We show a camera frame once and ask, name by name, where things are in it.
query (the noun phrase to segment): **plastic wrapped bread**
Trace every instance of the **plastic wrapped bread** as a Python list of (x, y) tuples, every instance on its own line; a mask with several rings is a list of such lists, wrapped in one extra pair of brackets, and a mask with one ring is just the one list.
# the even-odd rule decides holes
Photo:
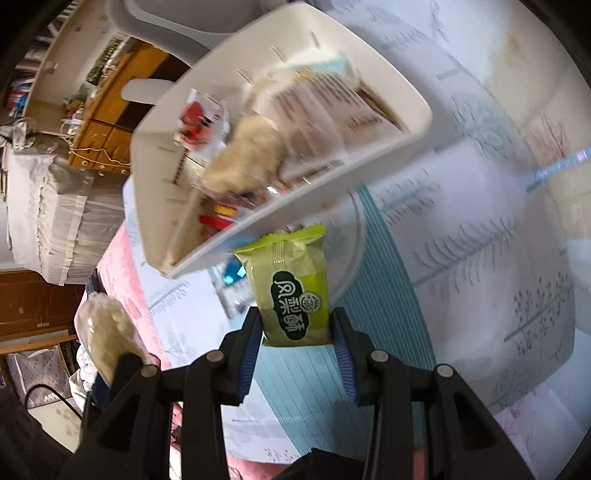
[(111, 386), (121, 355), (131, 352), (148, 364), (148, 352), (119, 300), (93, 293), (78, 311), (78, 337), (100, 376)]

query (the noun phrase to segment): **green snack package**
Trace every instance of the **green snack package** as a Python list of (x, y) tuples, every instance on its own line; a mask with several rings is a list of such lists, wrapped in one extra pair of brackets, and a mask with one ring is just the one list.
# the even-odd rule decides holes
[(330, 343), (324, 225), (271, 233), (234, 250), (261, 312), (267, 346)]

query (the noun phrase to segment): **pastry package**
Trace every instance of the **pastry package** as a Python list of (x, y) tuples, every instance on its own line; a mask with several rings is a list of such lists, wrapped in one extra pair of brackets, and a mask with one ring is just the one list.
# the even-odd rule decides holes
[(329, 294), (316, 224), (292, 233), (271, 233), (234, 254), (242, 262), (261, 312), (267, 346), (330, 343)]
[(111, 386), (119, 358), (134, 353), (148, 364), (150, 356), (121, 302), (92, 293), (80, 306), (76, 331), (100, 376)]

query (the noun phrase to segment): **logo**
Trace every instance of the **logo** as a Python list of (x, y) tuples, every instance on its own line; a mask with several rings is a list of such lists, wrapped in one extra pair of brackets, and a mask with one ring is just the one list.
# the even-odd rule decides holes
[(316, 313), (322, 307), (322, 300), (313, 291), (305, 291), (300, 295), (300, 307), (306, 313)]
[(320, 309), (320, 298), (312, 292), (304, 292), (300, 281), (288, 271), (273, 275), (271, 284), (273, 310), (279, 319), (279, 326), (290, 340), (302, 340), (310, 326), (309, 313)]

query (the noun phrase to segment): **blue object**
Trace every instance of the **blue object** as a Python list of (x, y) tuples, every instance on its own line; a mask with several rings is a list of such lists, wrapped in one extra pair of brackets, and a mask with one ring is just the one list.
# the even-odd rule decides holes
[(579, 165), (585, 163), (591, 158), (591, 148), (586, 148), (580, 152), (575, 153), (569, 157), (566, 157), (560, 161), (557, 161), (553, 165), (543, 168), (535, 176), (535, 183), (527, 187), (527, 191), (531, 192), (540, 185), (542, 185), (546, 179), (552, 175), (568, 170), (573, 165)]
[(261, 314), (256, 312), (256, 319), (252, 327), (251, 333), (248, 336), (246, 348), (244, 349), (244, 357), (240, 362), (240, 379), (238, 396), (240, 401), (251, 389), (252, 376), (255, 372), (256, 358), (258, 356), (259, 348), (261, 347), (262, 338), (262, 320)]
[(330, 318), (330, 334), (345, 393), (353, 405), (359, 405), (361, 394), (357, 388), (355, 362), (351, 357), (343, 329), (334, 317)]
[(246, 270), (242, 266), (240, 260), (237, 259), (236, 255), (233, 255), (232, 258), (226, 264), (222, 281), (226, 285), (234, 285), (235, 283), (238, 283), (245, 277)]

